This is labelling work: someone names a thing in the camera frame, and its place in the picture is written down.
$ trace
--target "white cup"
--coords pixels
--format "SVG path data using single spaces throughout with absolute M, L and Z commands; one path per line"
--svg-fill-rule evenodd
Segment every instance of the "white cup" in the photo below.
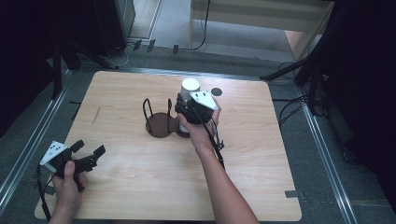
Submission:
M 185 77 L 183 81 L 181 81 L 181 90 L 180 90 L 180 95 L 183 98 L 184 101 L 188 101 L 191 99 L 190 92 L 192 91 L 199 91 L 201 87 L 201 84 L 196 78 L 193 77 Z M 188 133 L 189 131 L 183 127 L 183 125 L 179 124 L 178 128 L 183 132 L 183 133 Z

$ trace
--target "hand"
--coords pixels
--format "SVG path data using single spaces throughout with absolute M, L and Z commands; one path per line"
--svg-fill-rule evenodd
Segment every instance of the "hand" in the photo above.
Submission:
M 73 179 L 75 169 L 75 164 L 68 161 L 64 167 L 64 179 L 59 176 L 52 179 L 57 202 L 49 223 L 71 223 L 81 205 L 81 193 Z M 82 187 L 86 186 L 87 181 L 84 174 L 78 175 L 78 181 Z
M 219 124 L 219 114 L 221 111 L 221 107 L 216 99 L 214 99 L 218 109 L 213 112 L 212 118 L 216 122 L 216 125 Z M 195 151 L 197 152 L 199 157 L 206 155 L 208 153 L 214 153 L 212 143 L 210 142 L 209 136 L 202 124 L 194 125 L 187 122 L 186 118 L 182 114 L 177 115 L 178 120 L 183 127 L 185 127 L 190 133 L 190 139 L 192 144 L 195 147 Z M 206 127 L 213 135 L 213 120 L 210 120 Z

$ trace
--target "black cable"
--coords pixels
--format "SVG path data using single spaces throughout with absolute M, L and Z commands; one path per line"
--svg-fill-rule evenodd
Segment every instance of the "black cable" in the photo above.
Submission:
M 209 8 L 210 8 L 210 0 L 207 0 L 205 25 L 204 25 L 204 39 L 202 40 L 201 45 L 195 49 L 186 49 L 186 50 L 198 50 L 206 42 L 206 26 L 207 26 L 207 17 L 209 16 Z
M 219 145 L 215 142 L 215 139 L 213 137 L 213 134 L 209 131 L 209 129 L 207 129 L 206 124 L 204 123 L 204 121 L 201 119 L 201 117 L 199 116 L 198 112 L 195 110 L 195 108 L 193 106 L 191 106 L 190 104 L 188 104 L 188 106 L 192 109 L 192 111 L 194 112 L 195 116 L 198 118 L 198 120 L 200 120 L 201 124 L 204 126 L 206 132 L 207 132 L 207 136 L 209 137 L 210 142 L 212 143 L 213 148 L 215 149 L 216 155 L 218 157 L 218 160 L 221 164 L 221 166 L 223 167 L 223 169 L 225 170 L 225 166 L 224 166 L 224 159 L 221 156 L 220 153 L 220 148 Z
M 125 57 L 126 57 L 126 61 L 124 63 L 114 63 L 114 62 L 110 61 L 110 59 L 108 59 L 107 57 L 105 57 L 105 60 L 115 66 L 124 66 L 125 64 L 127 64 L 129 62 L 129 55 L 128 55 L 127 49 L 130 48 L 131 46 L 134 46 L 134 44 L 128 45 L 125 47 L 125 49 L 123 49 Z
M 279 116 L 278 116 L 278 125 L 279 125 L 279 130 L 280 130 L 280 131 L 282 131 L 282 125 L 286 122 L 286 120 L 287 120 L 288 118 L 290 118 L 292 115 L 294 115 L 295 113 L 297 113 L 297 112 L 301 109 L 301 107 L 302 107 L 303 105 L 299 105 L 299 107 L 297 107 L 296 109 L 294 109 L 293 111 L 291 111 L 285 118 L 282 119 L 282 114 L 283 114 L 283 112 L 286 110 L 286 108 L 289 107 L 290 105 L 292 105 L 293 103 L 297 102 L 298 100 L 302 100 L 303 103 L 307 103 L 306 97 L 307 97 L 307 95 L 303 95 L 303 96 L 297 97 L 297 98 L 295 98 L 295 99 L 291 99 L 291 100 L 289 100 L 289 102 L 282 108 L 282 110 L 280 111 Z
M 224 148 L 224 142 L 219 139 L 219 131 L 218 131 L 218 125 L 216 124 L 216 122 L 212 119 L 212 123 L 215 126 L 215 136 L 216 136 L 216 141 L 217 141 L 217 145 L 219 146 L 219 150 L 222 150 Z
M 53 177 L 55 177 L 55 175 L 52 175 L 52 177 L 50 178 L 49 182 L 47 182 L 47 184 L 44 186 L 44 192 L 46 192 L 47 186 L 52 181 Z
M 273 102 L 290 102 L 293 101 L 295 99 L 272 99 Z
M 38 164 L 36 168 L 37 172 L 37 187 L 38 187 L 38 193 L 40 194 L 41 198 L 41 207 L 43 208 L 44 215 L 46 215 L 47 221 L 50 221 L 51 215 L 50 215 L 50 210 L 49 207 L 47 206 L 46 202 L 46 197 L 45 197 L 45 189 L 43 189 L 43 186 L 41 184 L 41 165 Z
M 283 64 L 285 64 L 285 63 L 294 63 L 294 62 L 283 62 L 283 63 L 281 63 L 281 64 L 277 67 L 277 71 L 280 71 L 280 67 L 281 67 Z M 293 72 L 293 74 L 294 74 L 294 77 L 287 77 L 286 75 L 287 75 L 288 73 L 286 73 L 285 75 L 283 75 L 283 77 L 285 77 L 285 78 L 287 78 L 287 79 L 295 79 L 295 78 L 296 78 L 295 69 L 294 69 L 292 72 Z

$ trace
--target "black tape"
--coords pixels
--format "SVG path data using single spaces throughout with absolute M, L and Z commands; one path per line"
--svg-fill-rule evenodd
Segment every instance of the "black tape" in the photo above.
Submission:
M 174 54 L 178 53 L 178 45 L 174 45 Z
M 76 101 L 70 101 L 70 104 L 72 104 L 72 105 L 78 105 L 77 110 L 76 110 L 75 114 L 74 114 L 73 117 L 72 117 L 72 120 L 74 120 L 74 119 L 76 118 L 76 116 L 77 116 L 77 113 L 78 113 L 78 111 L 79 111 L 79 108 L 81 107 L 81 103 L 80 103 L 80 102 L 76 102 Z
M 142 40 L 136 41 L 136 43 L 134 43 L 134 49 L 133 50 L 139 49 L 141 44 L 142 44 Z
M 155 39 L 149 41 L 148 53 L 154 49 Z
M 46 194 L 54 195 L 55 194 L 55 188 L 52 186 L 47 186 L 46 187 Z
M 286 198 L 305 199 L 305 194 L 298 190 L 286 190 L 285 194 L 286 194 Z

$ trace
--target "wooden tabletop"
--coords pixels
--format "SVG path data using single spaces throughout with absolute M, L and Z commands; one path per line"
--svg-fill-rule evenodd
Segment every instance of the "wooden tabletop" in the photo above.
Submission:
M 89 156 L 101 145 L 106 153 L 86 174 L 83 204 L 76 218 L 144 220 L 214 220 L 204 172 L 190 139 L 175 133 L 149 135 L 143 101 L 153 113 L 176 103 L 179 76 L 132 73 L 95 74 L 66 139 L 82 139 L 77 156 Z M 277 126 L 268 86 L 260 81 L 198 77 L 201 91 L 220 88 L 219 138 L 231 180 L 259 220 L 297 221 L 302 213 L 288 158 Z M 171 116 L 177 114 L 172 108 Z M 49 210 L 55 196 L 46 195 Z M 35 216 L 45 218 L 41 202 Z

